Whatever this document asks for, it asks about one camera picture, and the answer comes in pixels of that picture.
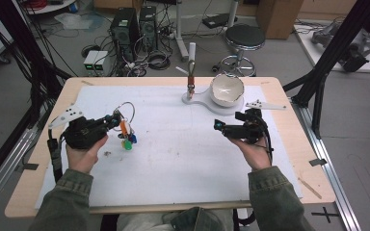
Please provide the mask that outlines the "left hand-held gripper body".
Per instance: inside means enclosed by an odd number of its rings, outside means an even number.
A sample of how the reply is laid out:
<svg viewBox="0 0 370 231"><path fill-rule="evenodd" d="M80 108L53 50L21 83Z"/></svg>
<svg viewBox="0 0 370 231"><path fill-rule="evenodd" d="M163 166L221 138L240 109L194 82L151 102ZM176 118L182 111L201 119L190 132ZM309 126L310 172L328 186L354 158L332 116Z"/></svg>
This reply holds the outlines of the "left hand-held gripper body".
<svg viewBox="0 0 370 231"><path fill-rule="evenodd" d="M48 125L48 129L52 130L67 123L68 126L63 132L66 143L73 149L89 149L107 135L107 116L86 119L76 105L71 105Z"/></svg>

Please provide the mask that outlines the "key bunch with coloured tags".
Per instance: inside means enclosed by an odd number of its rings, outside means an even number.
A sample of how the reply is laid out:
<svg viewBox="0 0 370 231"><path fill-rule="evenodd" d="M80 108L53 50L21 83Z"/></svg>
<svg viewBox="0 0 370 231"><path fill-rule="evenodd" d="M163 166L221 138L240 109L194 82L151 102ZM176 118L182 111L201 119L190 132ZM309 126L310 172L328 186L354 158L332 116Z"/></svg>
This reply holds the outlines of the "key bunch with coloured tags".
<svg viewBox="0 0 370 231"><path fill-rule="evenodd" d="M132 115L130 118L127 118L121 112L121 108L125 105L129 105L132 108ZM120 117L119 123L120 133L118 134L118 137L121 139L121 146L125 150L131 150L133 148L133 145L137 142L135 131L131 127L131 122L135 116L135 113L136 113L135 106L131 102L123 102L114 109L114 114L119 114Z"/></svg>

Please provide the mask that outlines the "white key stand with post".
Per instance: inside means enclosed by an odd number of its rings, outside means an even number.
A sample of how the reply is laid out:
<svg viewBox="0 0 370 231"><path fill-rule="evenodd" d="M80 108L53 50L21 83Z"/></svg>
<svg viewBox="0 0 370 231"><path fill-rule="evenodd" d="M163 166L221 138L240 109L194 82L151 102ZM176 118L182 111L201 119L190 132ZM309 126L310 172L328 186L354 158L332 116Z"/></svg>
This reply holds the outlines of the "white key stand with post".
<svg viewBox="0 0 370 231"><path fill-rule="evenodd" d="M189 44L188 62L190 60L194 60L196 62L196 44L194 42L191 42ZM204 92L194 93L193 98L191 100L187 98L187 91L186 91L182 95L182 102L188 105L200 104L206 107L208 110L210 110L214 114L221 115L221 116L231 116L235 111L239 111L243 108L244 96L243 96L243 101L234 107L226 108L226 107L217 105L210 98L209 87L210 87L210 84Z"/></svg>

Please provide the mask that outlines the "brown leather keychain green loop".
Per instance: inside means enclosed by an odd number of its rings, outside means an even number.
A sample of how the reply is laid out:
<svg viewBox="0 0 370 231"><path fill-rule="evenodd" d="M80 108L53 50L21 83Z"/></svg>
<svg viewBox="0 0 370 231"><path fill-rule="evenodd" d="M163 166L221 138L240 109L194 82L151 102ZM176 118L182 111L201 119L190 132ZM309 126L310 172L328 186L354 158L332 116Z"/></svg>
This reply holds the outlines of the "brown leather keychain green loop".
<svg viewBox="0 0 370 231"><path fill-rule="evenodd" d="M195 93L195 76L194 76L195 65L196 63L194 60L190 60L188 62L187 98L189 100L193 98L193 95Z"/></svg>

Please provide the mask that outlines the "white cracked bowl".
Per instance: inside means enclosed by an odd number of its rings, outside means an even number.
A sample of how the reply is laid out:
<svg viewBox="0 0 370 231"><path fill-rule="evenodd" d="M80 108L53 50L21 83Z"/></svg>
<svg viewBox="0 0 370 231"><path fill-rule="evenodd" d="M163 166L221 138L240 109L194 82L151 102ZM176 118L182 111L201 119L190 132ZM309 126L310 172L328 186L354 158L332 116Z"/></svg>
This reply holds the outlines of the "white cracked bowl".
<svg viewBox="0 0 370 231"><path fill-rule="evenodd" d="M217 75L210 83L210 98L219 106L230 108L243 101L244 83L235 76Z"/></svg>

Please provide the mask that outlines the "white power supply box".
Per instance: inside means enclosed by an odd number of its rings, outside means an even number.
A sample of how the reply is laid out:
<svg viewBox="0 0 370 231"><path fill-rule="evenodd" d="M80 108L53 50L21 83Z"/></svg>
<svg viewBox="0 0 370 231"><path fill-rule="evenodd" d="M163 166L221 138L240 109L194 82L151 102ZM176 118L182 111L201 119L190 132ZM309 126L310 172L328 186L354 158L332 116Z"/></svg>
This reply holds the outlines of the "white power supply box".
<svg viewBox="0 0 370 231"><path fill-rule="evenodd" d="M86 68L86 71L89 76L94 76L95 71L94 71L94 63L96 61L96 56L98 52L95 50L92 50L88 53L85 61L84 61L84 67Z"/></svg>
<svg viewBox="0 0 370 231"><path fill-rule="evenodd" d="M93 62L93 70L96 76L106 76L110 69L110 59L107 51L98 51Z"/></svg>

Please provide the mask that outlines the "white foam mat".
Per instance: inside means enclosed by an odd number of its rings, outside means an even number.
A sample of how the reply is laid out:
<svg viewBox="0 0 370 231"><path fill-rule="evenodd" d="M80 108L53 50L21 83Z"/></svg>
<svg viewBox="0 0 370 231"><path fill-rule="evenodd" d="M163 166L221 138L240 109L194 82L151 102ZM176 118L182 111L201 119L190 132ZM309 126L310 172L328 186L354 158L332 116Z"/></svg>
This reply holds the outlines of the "white foam mat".
<svg viewBox="0 0 370 231"><path fill-rule="evenodd" d="M136 143L129 150L111 131L92 170L92 208L247 201L250 167L215 130L217 115L186 105L170 86L85 86L76 106L87 118L120 109Z"/></svg>

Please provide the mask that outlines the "thin wooden stick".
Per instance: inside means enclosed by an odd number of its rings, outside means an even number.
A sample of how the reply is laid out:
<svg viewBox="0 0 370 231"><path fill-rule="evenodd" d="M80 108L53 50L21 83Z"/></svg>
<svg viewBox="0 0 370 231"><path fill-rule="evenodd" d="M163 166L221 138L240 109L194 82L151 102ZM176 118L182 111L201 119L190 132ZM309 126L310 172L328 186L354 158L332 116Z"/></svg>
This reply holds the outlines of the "thin wooden stick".
<svg viewBox="0 0 370 231"><path fill-rule="evenodd" d="M306 187L308 188L315 196L317 196L319 199L322 199L322 195L320 195L315 189L313 189L308 183L305 182L302 178L298 178L298 180Z"/></svg>

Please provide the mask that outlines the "flat black device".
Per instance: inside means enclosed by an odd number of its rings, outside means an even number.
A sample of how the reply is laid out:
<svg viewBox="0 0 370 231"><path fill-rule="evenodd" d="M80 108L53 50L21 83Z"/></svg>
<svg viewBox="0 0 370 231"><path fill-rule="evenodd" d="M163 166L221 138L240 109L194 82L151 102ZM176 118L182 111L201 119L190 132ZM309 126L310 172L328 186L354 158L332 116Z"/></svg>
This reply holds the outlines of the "flat black device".
<svg viewBox="0 0 370 231"><path fill-rule="evenodd" d="M228 25L229 14L220 13L214 16L207 16L202 20L202 23L209 29L224 27Z"/></svg>

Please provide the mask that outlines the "white desk leg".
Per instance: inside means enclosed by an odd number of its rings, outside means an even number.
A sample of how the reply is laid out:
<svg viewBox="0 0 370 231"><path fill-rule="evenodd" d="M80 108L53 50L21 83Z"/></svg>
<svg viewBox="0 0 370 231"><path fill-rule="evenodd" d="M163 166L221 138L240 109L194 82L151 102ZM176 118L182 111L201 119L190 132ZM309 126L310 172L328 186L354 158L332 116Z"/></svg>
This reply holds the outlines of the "white desk leg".
<svg viewBox="0 0 370 231"><path fill-rule="evenodd" d="M177 44L177 47L180 52L180 58L182 62L187 62L189 58L189 52L188 49L186 48L185 42L182 37L182 0L175 0L175 11L176 11L176 29L174 32L174 38Z"/></svg>

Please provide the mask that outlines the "person's lap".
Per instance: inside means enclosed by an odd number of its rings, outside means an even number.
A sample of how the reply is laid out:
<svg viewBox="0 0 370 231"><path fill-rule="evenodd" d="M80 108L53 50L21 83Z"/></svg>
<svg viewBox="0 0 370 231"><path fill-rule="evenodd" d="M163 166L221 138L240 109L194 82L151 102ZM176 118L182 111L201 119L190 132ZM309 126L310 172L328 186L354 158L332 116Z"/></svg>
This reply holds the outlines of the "person's lap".
<svg viewBox="0 0 370 231"><path fill-rule="evenodd" d="M117 231L234 231L233 212L193 207L180 212L122 214Z"/></svg>

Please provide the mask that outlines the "cardboard box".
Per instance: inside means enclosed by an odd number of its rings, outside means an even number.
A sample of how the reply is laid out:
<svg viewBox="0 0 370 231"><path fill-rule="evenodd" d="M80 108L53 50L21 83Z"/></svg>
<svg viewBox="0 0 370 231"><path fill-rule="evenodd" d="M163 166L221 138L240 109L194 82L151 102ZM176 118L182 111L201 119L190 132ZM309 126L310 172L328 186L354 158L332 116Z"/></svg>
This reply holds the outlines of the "cardboard box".
<svg viewBox="0 0 370 231"><path fill-rule="evenodd" d="M260 0L256 21L267 39L288 39L304 0Z"/></svg>

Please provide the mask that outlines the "white platform with grey machine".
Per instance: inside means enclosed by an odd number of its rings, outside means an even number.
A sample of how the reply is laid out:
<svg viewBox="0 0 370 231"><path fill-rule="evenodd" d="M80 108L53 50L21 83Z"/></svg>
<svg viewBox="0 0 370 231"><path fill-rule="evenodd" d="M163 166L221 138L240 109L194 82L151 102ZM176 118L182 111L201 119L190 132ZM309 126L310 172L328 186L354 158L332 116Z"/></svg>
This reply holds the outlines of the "white platform with grey machine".
<svg viewBox="0 0 370 231"><path fill-rule="evenodd" d="M296 20L294 31L313 65L318 63L343 20L343 17L336 18L329 23ZM356 34L332 69L334 71L370 73L370 38L364 29Z"/></svg>

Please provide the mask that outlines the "round white table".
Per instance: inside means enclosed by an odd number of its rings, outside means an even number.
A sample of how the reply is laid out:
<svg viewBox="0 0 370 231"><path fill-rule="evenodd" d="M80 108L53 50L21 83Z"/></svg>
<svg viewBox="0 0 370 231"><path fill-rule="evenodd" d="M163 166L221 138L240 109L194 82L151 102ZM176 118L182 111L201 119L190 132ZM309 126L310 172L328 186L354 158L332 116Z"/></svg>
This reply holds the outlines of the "round white table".
<svg viewBox="0 0 370 231"><path fill-rule="evenodd" d="M51 13L61 9L78 10L77 0L24 0L21 6L30 14Z"/></svg>

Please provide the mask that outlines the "black metal frame strut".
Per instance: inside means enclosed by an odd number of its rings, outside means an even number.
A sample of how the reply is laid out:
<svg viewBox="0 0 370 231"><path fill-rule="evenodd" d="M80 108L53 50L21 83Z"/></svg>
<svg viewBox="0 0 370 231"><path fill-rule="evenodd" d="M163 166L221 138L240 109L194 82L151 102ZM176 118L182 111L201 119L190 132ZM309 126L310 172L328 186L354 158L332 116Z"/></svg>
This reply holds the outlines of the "black metal frame strut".
<svg viewBox="0 0 370 231"><path fill-rule="evenodd" d="M321 139L320 121L327 77L369 19L370 0L357 0L316 65L303 77L282 87L284 91L290 91L301 86L292 97L293 103L301 108L306 108L314 97L311 130L318 140Z"/></svg>

